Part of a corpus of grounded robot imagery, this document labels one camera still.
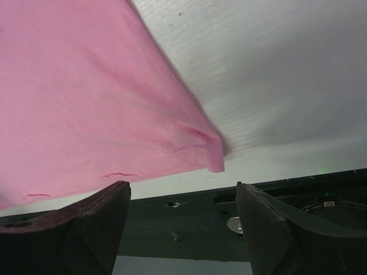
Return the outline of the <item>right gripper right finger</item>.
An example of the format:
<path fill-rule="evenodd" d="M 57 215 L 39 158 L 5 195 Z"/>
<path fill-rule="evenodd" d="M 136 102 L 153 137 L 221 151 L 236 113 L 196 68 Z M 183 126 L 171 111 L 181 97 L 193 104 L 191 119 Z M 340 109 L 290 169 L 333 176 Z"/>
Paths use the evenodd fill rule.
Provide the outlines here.
<path fill-rule="evenodd" d="M 239 182 L 236 206 L 253 274 L 366 274 L 366 216 L 325 203 L 307 212 Z"/>

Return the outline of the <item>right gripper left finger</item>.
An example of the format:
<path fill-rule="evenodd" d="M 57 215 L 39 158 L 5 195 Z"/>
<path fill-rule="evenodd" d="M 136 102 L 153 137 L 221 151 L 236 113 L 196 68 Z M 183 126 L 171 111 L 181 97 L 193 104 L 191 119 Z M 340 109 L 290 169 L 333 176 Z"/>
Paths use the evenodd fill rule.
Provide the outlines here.
<path fill-rule="evenodd" d="M 45 215 L 1 226 L 1 274 L 112 274 L 130 184 L 118 181 Z"/>

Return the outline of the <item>pink t-shirt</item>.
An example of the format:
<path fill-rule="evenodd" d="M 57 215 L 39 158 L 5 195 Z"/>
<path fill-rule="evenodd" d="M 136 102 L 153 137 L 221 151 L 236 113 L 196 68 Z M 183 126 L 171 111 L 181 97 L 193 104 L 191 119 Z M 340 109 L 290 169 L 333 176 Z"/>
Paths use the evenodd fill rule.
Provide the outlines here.
<path fill-rule="evenodd" d="M 2 209 L 202 168 L 221 140 L 129 2 L 1 2 Z"/>

